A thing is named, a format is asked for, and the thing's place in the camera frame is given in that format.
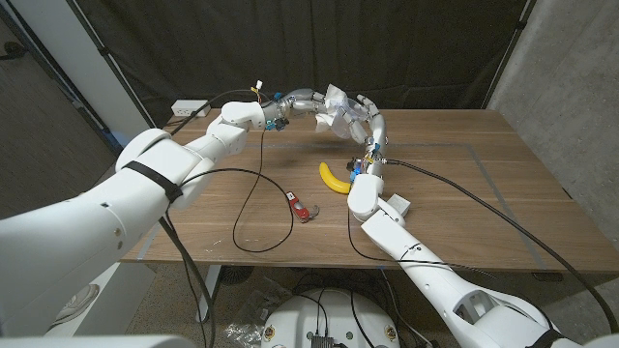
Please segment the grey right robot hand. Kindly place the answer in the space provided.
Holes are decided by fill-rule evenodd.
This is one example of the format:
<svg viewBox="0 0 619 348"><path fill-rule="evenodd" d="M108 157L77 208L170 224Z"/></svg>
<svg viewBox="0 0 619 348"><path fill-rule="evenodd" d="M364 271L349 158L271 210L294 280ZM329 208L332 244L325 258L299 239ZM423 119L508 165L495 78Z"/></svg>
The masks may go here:
<svg viewBox="0 0 619 348"><path fill-rule="evenodd" d="M361 171L380 176L386 155L386 122L369 98L358 95L357 101L346 98L336 106L333 132L342 138L352 138L366 147Z"/></svg>

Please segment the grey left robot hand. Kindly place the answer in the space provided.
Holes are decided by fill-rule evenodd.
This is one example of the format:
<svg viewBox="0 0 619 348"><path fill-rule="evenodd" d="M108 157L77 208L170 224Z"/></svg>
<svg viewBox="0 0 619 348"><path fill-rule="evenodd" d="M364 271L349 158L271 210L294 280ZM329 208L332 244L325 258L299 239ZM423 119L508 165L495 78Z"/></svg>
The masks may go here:
<svg viewBox="0 0 619 348"><path fill-rule="evenodd" d="M272 101L261 104L265 118L264 129L282 131L293 117L314 115L316 132L329 130L335 116L328 112L326 97L311 89L297 89L285 96L274 95Z"/></svg>

